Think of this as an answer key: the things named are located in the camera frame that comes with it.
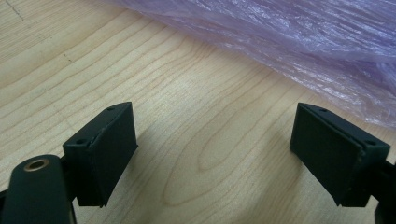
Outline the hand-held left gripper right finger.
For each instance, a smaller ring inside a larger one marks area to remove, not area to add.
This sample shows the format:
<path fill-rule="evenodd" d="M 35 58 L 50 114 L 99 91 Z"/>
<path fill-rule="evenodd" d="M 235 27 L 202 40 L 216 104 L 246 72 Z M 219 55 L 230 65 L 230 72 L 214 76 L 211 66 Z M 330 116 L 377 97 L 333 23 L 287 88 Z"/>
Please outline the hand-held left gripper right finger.
<path fill-rule="evenodd" d="M 375 197 L 390 207 L 390 145 L 330 110 L 299 103 L 290 150 L 336 204 L 363 207 Z"/>

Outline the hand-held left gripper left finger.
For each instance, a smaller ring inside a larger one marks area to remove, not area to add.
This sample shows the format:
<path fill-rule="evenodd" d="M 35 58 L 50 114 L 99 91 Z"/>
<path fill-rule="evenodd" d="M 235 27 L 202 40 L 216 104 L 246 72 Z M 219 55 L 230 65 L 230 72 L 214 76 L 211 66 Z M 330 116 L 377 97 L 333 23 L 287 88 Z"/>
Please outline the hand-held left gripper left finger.
<path fill-rule="evenodd" d="M 138 148 L 130 102 L 112 105 L 64 144 L 64 158 L 81 206 L 107 204 Z"/>

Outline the purple plastic trash bag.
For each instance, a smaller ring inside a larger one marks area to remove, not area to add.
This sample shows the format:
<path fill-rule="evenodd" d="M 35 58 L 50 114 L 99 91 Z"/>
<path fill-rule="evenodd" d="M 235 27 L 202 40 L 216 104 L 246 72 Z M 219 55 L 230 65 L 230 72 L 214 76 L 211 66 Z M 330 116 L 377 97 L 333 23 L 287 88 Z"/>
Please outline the purple plastic trash bag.
<path fill-rule="evenodd" d="M 396 130 L 396 0 L 104 0 L 241 52 Z"/>

